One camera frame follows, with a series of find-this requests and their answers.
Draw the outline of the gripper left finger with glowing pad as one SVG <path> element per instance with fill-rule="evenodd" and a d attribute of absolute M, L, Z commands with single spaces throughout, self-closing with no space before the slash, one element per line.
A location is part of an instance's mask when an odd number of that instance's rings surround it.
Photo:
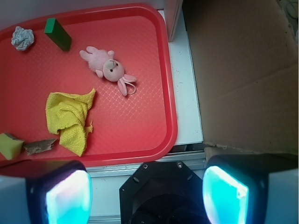
<path fill-rule="evenodd" d="M 80 161 L 2 161 L 2 224 L 86 224 L 92 182 Z"/>

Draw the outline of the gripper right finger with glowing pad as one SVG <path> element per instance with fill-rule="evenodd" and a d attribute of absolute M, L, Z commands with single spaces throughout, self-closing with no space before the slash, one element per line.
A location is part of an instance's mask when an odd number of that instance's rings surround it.
<path fill-rule="evenodd" d="M 213 224 L 297 224 L 299 158 L 294 154 L 219 154 L 203 177 Z"/>

